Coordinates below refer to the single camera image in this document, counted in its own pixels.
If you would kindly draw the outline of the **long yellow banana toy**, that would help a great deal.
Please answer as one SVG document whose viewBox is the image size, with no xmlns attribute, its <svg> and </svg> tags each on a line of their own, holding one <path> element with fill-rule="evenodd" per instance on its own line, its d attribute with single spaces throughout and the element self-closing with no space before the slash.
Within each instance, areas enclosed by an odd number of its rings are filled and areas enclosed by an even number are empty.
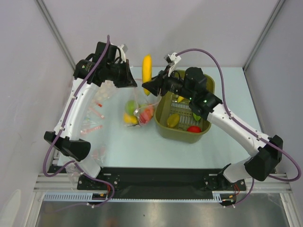
<svg viewBox="0 0 303 227">
<path fill-rule="evenodd" d="M 142 62 L 142 82 L 146 83 L 152 79 L 152 57 L 150 54 L 143 58 Z"/>
</svg>

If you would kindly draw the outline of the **red mango toy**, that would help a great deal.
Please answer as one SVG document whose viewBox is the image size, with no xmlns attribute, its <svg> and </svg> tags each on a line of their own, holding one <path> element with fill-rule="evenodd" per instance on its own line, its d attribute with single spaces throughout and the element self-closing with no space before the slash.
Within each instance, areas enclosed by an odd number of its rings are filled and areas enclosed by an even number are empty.
<svg viewBox="0 0 303 227">
<path fill-rule="evenodd" d="M 139 122 L 140 124 L 147 124 L 154 115 L 154 107 L 153 106 L 145 106 L 140 110 L 139 114 Z"/>
</svg>

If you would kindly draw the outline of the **clear zip top bag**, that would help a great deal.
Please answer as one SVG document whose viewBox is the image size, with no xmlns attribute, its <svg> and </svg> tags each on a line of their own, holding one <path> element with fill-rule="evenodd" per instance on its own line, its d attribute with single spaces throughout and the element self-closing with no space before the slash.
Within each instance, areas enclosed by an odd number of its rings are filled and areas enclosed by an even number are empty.
<svg viewBox="0 0 303 227">
<path fill-rule="evenodd" d="M 160 97 L 149 94 L 141 87 L 132 88 L 124 104 L 123 121 L 126 127 L 143 127 L 154 117 Z"/>
</svg>

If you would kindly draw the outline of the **green cabbage toy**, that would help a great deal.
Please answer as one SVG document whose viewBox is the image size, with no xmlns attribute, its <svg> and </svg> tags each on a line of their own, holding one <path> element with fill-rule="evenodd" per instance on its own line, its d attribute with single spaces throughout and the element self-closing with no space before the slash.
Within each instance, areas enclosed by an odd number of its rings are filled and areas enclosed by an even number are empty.
<svg viewBox="0 0 303 227">
<path fill-rule="evenodd" d="M 138 104 L 135 100 L 128 100 L 125 104 L 125 112 L 128 115 L 133 115 L 134 111 L 138 108 Z"/>
</svg>

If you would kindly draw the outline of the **olive green plastic bin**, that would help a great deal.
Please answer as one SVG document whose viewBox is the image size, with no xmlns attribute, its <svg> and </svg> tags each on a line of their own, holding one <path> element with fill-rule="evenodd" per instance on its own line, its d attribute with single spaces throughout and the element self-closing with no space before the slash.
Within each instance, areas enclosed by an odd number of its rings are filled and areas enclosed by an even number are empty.
<svg viewBox="0 0 303 227">
<path fill-rule="evenodd" d="M 185 70 L 184 77 L 185 88 L 189 90 L 189 97 L 178 103 L 177 98 L 179 95 L 175 95 L 171 92 L 167 92 L 166 95 L 161 97 L 160 103 L 155 112 L 155 122 L 158 133 L 170 140 L 178 140 L 186 143 L 195 143 L 202 135 L 204 135 L 211 127 L 211 123 L 206 118 L 201 118 L 200 121 L 195 121 L 191 106 L 198 108 L 203 107 L 201 96 L 209 97 L 214 93 L 214 80 L 203 73 L 201 68 L 190 67 Z M 167 119 L 171 114 L 179 114 L 180 121 L 175 128 L 167 127 Z M 201 128 L 201 133 L 188 132 L 187 128 L 190 126 L 198 126 Z"/>
</svg>

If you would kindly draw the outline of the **yellow lemon toy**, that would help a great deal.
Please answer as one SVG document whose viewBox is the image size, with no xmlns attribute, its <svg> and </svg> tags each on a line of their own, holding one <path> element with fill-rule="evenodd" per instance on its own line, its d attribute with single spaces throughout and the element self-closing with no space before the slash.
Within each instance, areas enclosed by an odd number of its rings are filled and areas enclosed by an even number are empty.
<svg viewBox="0 0 303 227">
<path fill-rule="evenodd" d="M 134 115 L 129 115 L 127 113 L 124 113 L 123 120 L 126 124 L 131 124 L 131 125 L 137 125 L 138 124 L 138 118 Z"/>
</svg>

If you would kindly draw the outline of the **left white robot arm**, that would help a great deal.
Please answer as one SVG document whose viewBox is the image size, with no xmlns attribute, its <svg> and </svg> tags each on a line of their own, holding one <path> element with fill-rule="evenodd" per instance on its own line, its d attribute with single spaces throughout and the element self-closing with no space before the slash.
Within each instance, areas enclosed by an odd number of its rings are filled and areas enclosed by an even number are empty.
<svg viewBox="0 0 303 227">
<path fill-rule="evenodd" d="M 87 182 L 93 189 L 104 185 L 104 177 L 99 175 L 101 167 L 90 155 L 91 144 L 80 138 L 80 130 L 90 102 L 102 83 L 111 81 L 116 88 L 137 87 L 126 51 L 124 44 L 98 42 L 95 52 L 76 64 L 71 93 L 62 116 L 54 130 L 46 131 L 44 135 L 50 148 L 60 151 L 68 157 L 68 164 L 74 163 L 89 176 Z"/>
</svg>

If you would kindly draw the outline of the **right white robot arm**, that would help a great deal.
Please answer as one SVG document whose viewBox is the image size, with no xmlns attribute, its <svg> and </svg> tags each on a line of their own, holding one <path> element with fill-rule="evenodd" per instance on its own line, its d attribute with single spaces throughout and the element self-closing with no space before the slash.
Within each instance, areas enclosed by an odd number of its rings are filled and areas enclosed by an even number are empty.
<svg viewBox="0 0 303 227">
<path fill-rule="evenodd" d="M 184 78 L 176 72 L 165 71 L 144 82 L 142 87 L 155 96 L 167 92 L 189 100 L 193 113 L 221 128 L 235 139 L 249 154 L 249 158 L 235 164 L 228 164 L 219 173 L 218 184 L 224 190 L 231 189 L 241 179 L 254 178 L 264 181 L 282 159 L 280 149 L 283 140 L 279 136 L 269 137 L 256 131 L 243 121 L 235 122 L 227 113 L 223 102 L 207 88 L 207 78 L 201 68 L 190 67 Z"/>
</svg>

